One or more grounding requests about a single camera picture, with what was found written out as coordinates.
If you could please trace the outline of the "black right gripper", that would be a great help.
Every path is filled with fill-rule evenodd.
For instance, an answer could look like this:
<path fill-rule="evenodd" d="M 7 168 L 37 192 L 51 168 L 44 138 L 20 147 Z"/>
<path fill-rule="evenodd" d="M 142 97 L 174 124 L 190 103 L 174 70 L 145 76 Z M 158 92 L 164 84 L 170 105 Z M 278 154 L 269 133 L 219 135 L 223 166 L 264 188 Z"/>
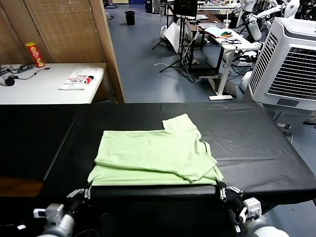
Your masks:
<path fill-rule="evenodd" d="M 231 209 L 235 215 L 240 215 L 241 211 L 245 208 L 243 203 L 243 190 L 234 186 L 227 186 L 224 182 L 218 183 L 218 189 L 220 199 L 226 201 L 228 209 Z"/>

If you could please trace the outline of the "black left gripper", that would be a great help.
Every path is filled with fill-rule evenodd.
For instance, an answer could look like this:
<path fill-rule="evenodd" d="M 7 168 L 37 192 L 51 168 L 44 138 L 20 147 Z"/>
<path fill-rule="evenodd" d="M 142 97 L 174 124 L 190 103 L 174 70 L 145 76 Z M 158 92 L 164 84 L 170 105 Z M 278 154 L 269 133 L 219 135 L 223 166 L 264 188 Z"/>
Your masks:
<path fill-rule="evenodd" d="M 93 181 L 88 182 L 84 189 L 76 189 L 67 195 L 65 214 L 77 215 L 81 208 L 89 203 Z"/>

